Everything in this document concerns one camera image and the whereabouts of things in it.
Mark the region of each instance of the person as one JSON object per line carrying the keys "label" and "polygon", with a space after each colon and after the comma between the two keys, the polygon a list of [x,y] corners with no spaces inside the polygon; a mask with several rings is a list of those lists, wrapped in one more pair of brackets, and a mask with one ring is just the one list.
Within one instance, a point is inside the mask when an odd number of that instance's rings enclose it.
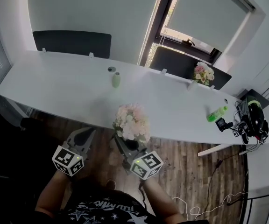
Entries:
{"label": "person", "polygon": [[33,223],[178,224],[185,221],[175,203],[153,177],[144,181],[142,187],[156,216],[148,213],[132,196],[114,190],[115,183],[108,182],[106,187],[102,187],[89,178],[75,183],[65,209],[60,211],[69,181],[66,174],[56,171],[39,196],[31,218]]}

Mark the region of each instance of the window frame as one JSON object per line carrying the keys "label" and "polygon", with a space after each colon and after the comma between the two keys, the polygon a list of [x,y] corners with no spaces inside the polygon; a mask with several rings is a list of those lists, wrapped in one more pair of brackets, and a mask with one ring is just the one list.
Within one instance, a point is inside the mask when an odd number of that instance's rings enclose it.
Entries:
{"label": "window frame", "polygon": [[217,49],[213,49],[212,52],[209,54],[201,49],[198,49],[196,47],[193,47],[192,45],[185,44],[183,42],[176,41],[174,39],[171,39],[169,37],[163,37],[161,35],[161,30],[164,26],[165,19],[168,15],[169,8],[172,4],[173,0],[161,0],[158,9],[150,30],[150,34],[148,36],[148,39],[146,41],[146,46],[141,58],[140,66],[145,66],[145,63],[147,61],[151,46],[153,43],[161,43],[163,46],[167,46],[173,49],[180,50],[186,54],[189,54],[191,56],[195,56],[196,58],[211,63],[213,65],[216,60],[219,58],[219,56],[222,54],[221,51]]}

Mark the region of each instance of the desk leg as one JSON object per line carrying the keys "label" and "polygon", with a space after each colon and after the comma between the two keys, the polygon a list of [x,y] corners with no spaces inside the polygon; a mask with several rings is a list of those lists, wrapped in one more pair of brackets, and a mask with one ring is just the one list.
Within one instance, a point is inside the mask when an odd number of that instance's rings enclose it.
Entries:
{"label": "desk leg", "polygon": [[208,154],[217,152],[219,150],[222,150],[224,148],[230,147],[232,145],[233,144],[220,144],[220,145],[217,145],[216,147],[212,147],[210,149],[207,149],[205,151],[202,151],[202,152],[198,153],[198,157],[201,157],[201,156],[204,156],[204,155],[208,155]]}
{"label": "desk leg", "polygon": [[13,108],[24,118],[28,118],[28,115],[22,109],[13,101],[7,98],[7,101],[10,103],[10,105],[13,106]]}

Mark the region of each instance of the black chair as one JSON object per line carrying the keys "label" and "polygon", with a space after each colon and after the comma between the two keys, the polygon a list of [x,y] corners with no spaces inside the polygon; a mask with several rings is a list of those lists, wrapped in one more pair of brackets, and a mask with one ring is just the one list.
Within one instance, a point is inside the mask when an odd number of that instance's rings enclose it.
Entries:
{"label": "black chair", "polygon": [[33,37],[37,50],[71,53],[109,58],[112,36],[105,33],[83,31],[35,31]]}
{"label": "black chair", "polygon": [[[182,54],[180,52],[158,47],[154,54],[150,68],[162,71],[167,69],[167,73],[183,77],[186,79],[193,79],[194,68],[199,60]],[[231,75],[209,65],[214,71],[214,80],[209,82],[209,85],[214,85],[214,88],[220,90],[230,79]]]}
{"label": "black chair", "polygon": [[0,224],[25,223],[56,168],[51,160],[59,140],[44,124],[23,118],[21,131],[0,114]]}

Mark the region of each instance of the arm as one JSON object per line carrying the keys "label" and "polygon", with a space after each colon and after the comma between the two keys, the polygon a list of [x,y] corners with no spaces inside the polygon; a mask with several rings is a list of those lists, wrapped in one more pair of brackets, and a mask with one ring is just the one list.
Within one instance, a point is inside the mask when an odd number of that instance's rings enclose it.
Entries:
{"label": "arm", "polygon": [[43,212],[54,218],[55,214],[60,210],[68,183],[67,175],[57,170],[40,194],[35,211]]}
{"label": "arm", "polygon": [[185,222],[175,203],[154,178],[147,179],[143,188],[157,217],[168,224]]}

